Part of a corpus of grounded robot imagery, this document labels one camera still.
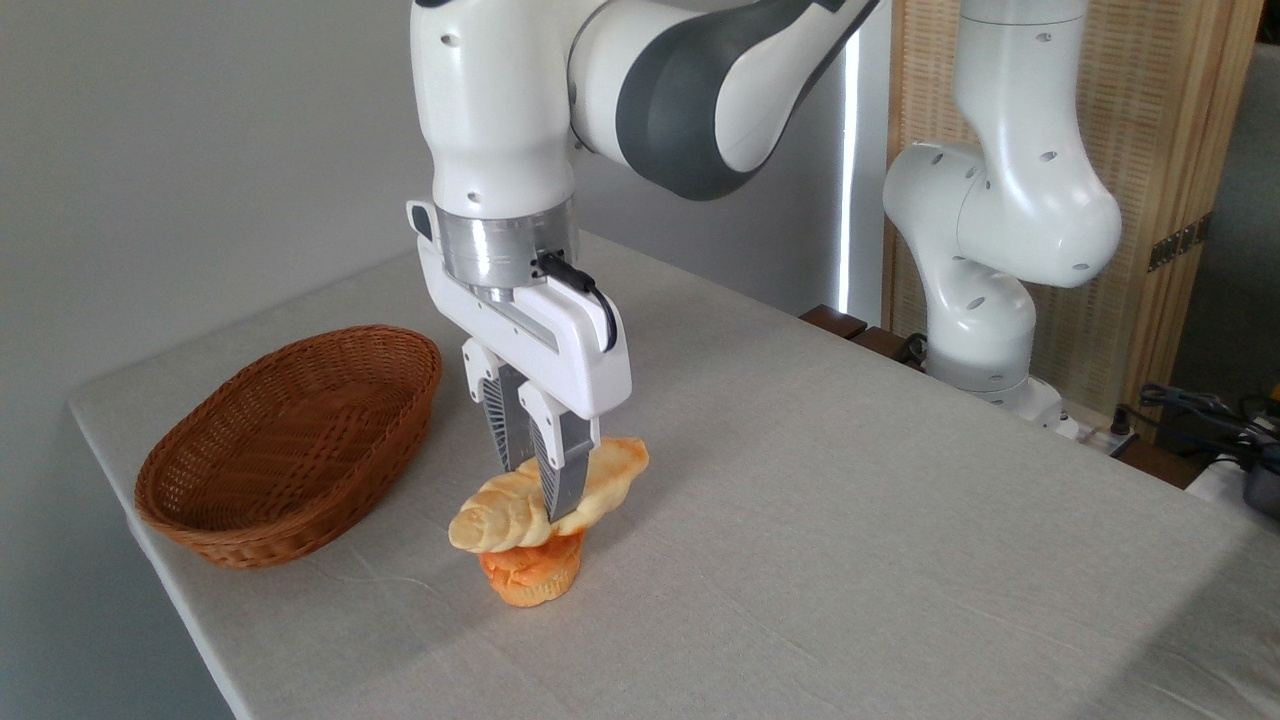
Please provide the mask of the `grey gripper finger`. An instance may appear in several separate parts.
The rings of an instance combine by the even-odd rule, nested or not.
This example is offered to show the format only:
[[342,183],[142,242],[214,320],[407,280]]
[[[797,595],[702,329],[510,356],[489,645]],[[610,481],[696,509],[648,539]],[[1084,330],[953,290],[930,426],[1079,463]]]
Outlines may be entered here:
[[470,395],[485,413],[504,471],[513,471],[534,456],[529,414],[518,396],[526,377],[475,338],[462,352]]
[[588,479],[589,455],[600,442],[596,419],[584,419],[534,384],[518,388],[529,416],[541,493],[550,523],[580,503]]

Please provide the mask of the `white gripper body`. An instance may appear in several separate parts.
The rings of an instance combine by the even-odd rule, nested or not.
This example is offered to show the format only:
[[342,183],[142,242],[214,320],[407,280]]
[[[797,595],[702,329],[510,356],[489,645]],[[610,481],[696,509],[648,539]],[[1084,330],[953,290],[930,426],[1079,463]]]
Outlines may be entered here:
[[515,290],[509,302],[497,302],[449,277],[430,240],[419,240],[419,255],[440,314],[567,409],[591,419],[628,398],[632,373],[625,331],[617,331],[613,348],[605,351],[607,319],[593,296],[550,278]]

